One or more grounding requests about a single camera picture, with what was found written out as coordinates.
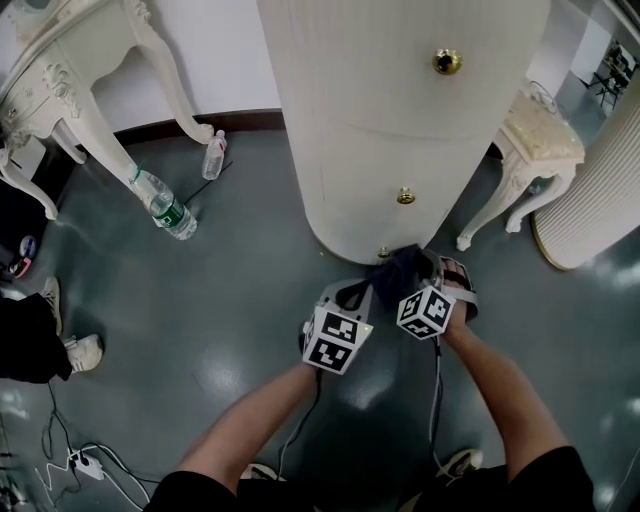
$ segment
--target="pant leg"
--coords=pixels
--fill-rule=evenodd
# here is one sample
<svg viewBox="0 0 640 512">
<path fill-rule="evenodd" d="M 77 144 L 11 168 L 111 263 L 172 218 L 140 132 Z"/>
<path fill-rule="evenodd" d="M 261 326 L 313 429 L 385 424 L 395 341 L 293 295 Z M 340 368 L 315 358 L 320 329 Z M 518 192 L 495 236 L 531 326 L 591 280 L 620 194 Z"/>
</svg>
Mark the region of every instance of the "pant leg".
<svg viewBox="0 0 640 512">
<path fill-rule="evenodd" d="M 0 299 L 0 354 L 0 377 L 44 384 L 54 375 L 71 375 L 53 312 L 39 294 Z"/>
<path fill-rule="evenodd" d="M 414 501 L 413 508 L 406 510 L 412 512 L 502 510 L 507 486 L 506 466 L 477 469 L 454 481 L 448 477 L 434 478 L 420 497 Z"/>
<path fill-rule="evenodd" d="M 290 482 L 240 480 L 238 501 L 243 511 L 314 512 L 308 498 Z"/>
</svg>

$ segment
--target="bottle label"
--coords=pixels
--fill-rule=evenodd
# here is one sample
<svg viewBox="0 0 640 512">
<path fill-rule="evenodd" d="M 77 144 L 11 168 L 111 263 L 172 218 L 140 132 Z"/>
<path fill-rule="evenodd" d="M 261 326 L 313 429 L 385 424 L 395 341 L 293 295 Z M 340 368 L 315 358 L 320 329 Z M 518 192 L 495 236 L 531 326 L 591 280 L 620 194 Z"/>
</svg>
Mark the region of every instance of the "bottle label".
<svg viewBox="0 0 640 512">
<path fill-rule="evenodd" d="M 165 228 L 174 228 L 182 220 L 182 217 L 184 217 L 184 210 L 184 205 L 174 198 L 169 209 L 159 217 L 156 217 L 156 219 L 160 221 Z"/>
</svg>

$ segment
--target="sneaker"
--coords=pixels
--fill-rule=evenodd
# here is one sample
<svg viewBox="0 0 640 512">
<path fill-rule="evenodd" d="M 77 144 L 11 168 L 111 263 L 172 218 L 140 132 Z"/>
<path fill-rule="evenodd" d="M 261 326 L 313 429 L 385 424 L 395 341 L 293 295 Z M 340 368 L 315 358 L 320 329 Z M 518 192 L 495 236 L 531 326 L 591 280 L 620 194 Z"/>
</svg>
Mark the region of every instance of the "sneaker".
<svg viewBox="0 0 640 512">
<path fill-rule="evenodd" d="M 55 277 L 47 277 L 40 295 L 51 307 L 56 319 L 56 334 L 60 336 L 62 334 L 62 316 L 60 316 L 60 283 L 58 280 Z"/>
<path fill-rule="evenodd" d="M 264 464 L 249 464 L 247 469 L 242 472 L 242 476 L 240 480 L 273 480 L 275 481 L 278 478 L 276 472 L 271 469 L 269 466 L 265 466 Z M 281 482 L 286 482 L 286 480 L 280 477 Z"/>
<path fill-rule="evenodd" d="M 447 475 L 451 478 L 460 478 L 471 471 L 480 469 L 482 467 L 482 459 L 483 456 L 480 450 L 462 450 L 442 466 L 436 478 L 442 475 Z"/>
<path fill-rule="evenodd" d="M 67 357 L 73 368 L 71 373 L 93 370 L 102 359 L 103 350 L 97 334 L 92 334 L 81 340 L 76 340 L 76 337 L 73 336 L 65 341 L 64 348 L 67 349 Z"/>
</svg>

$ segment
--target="water bottle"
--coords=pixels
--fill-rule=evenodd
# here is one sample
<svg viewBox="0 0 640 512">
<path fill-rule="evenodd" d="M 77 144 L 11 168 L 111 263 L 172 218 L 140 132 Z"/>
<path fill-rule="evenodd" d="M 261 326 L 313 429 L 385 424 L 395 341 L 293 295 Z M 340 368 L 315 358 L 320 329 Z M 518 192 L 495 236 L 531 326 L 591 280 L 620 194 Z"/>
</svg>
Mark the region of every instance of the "water bottle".
<svg viewBox="0 0 640 512">
<path fill-rule="evenodd" d="M 227 149 L 227 140 L 224 135 L 223 130 L 218 130 L 207 146 L 207 152 L 202 163 L 202 177 L 205 180 L 215 180 L 220 176 L 222 163 L 224 162 L 224 152 Z"/>
<path fill-rule="evenodd" d="M 129 183 L 158 224 L 178 240 L 193 236 L 198 222 L 161 180 L 138 167 L 136 177 Z"/>
</svg>

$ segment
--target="gold knob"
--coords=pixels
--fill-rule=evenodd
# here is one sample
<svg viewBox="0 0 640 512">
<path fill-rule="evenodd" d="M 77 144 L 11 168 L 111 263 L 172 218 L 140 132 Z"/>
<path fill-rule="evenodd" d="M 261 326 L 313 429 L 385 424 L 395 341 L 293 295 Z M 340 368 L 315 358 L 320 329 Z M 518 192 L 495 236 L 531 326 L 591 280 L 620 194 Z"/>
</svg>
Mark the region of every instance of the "gold knob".
<svg viewBox="0 0 640 512">
<path fill-rule="evenodd" d="M 462 67 L 462 55 L 455 50 L 440 49 L 433 56 L 433 69 L 441 75 L 455 75 Z"/>
<path fill-rule="evenodd" d="M 414 196 L 410 189 L 407 187 L 402 187 L 400 192 L 398 193 L 398 202 L 400 204 L 411 204 L 416 200 L 416 196 Z"/>
</svg>

